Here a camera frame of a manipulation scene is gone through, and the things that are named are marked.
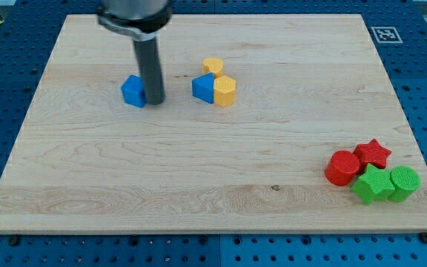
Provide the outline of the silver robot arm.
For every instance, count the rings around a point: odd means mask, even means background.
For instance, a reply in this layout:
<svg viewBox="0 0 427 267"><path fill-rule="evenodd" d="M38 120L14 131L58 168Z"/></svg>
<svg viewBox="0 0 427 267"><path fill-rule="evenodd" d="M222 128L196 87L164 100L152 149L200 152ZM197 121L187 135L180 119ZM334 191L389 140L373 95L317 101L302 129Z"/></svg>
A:
<svg viewBox="0 0 427 267"><path fill-rule="evenodd" d="M157 32L172 16L171 0L102 0L95 9L98 23L107 30L128 36L150 105L165 100L165 87L157 45Z"/></svg>

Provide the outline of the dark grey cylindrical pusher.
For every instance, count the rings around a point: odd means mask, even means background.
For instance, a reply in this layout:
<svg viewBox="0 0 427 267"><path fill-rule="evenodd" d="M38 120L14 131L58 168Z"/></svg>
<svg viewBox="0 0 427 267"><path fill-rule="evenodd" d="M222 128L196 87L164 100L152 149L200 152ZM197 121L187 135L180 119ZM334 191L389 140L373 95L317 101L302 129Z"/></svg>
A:
<svg viewBox="0 0 427 267"><path fill-rule="evenodd" d="M162 104L165 100L165 88L156 37L143 42L133 40L133 49L146 102L150 105Z"/></svg>

